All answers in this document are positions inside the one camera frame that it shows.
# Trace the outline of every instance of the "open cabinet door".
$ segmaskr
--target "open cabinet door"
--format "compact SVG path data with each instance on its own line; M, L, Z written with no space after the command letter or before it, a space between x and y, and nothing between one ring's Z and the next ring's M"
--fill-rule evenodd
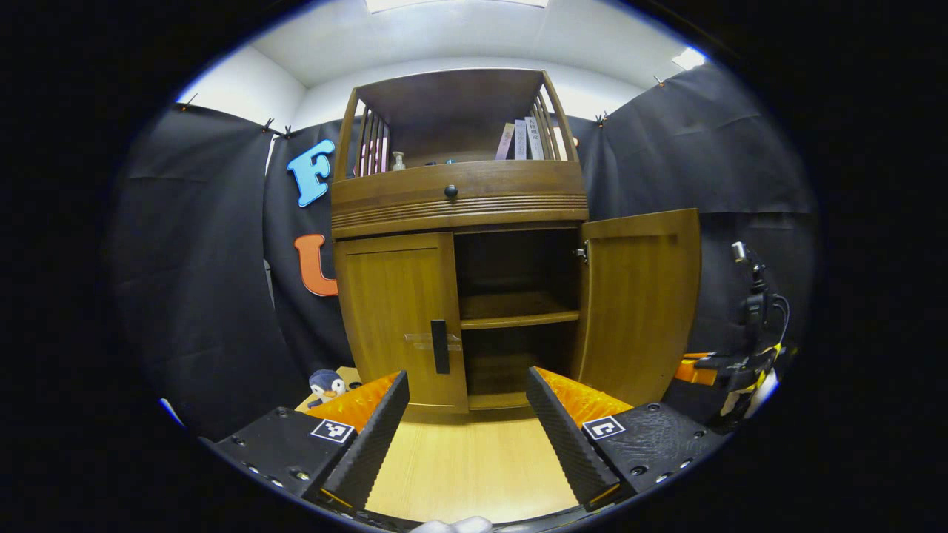
M451 233L335 244L339 305L363 382L405 370L410 406L467 413Z
M675 376L698 302L698 210L583 224L573 376L633 406L657 402Z

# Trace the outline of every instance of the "book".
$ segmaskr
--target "book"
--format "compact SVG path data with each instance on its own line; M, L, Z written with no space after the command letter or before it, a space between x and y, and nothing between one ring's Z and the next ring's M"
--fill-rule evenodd
M501 144L497 147L497 155L494 156L495 161L500 161L501 159L507 159L507 153L510 152L510 139L514 136L514 124L507 122L503 126L503 133L501 133Z
M543 145L539 143L539 126L537 125L537 119L534 117L526 117L524 120L527 123L527 140L530 141L530 158L543 159Z
M527 158L527 122L514 120L514 159Z

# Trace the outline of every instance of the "wooden floor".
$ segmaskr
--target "wooden floor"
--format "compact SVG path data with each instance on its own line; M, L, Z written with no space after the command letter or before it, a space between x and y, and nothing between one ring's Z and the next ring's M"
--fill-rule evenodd
M575 505L536 418L450 424L403 418L366 507L419 522L479 515L499 524Z

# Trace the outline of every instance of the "stuffed toy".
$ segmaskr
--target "stuffed toy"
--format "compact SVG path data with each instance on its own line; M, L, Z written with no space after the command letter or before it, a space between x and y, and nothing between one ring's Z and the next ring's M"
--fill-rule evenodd
M346 382L332 370L317 370L309 377L309 388L316 395L316 399L306 404L306 407L313 409L346 392Z

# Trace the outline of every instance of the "cabinet drawer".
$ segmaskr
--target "cabinet drawer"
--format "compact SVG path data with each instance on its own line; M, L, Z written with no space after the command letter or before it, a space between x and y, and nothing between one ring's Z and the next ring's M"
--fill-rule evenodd
M446 187L457 195L450 198ZM476 161L341 180L332 188L333 238L481 224L586 220L575 161Z

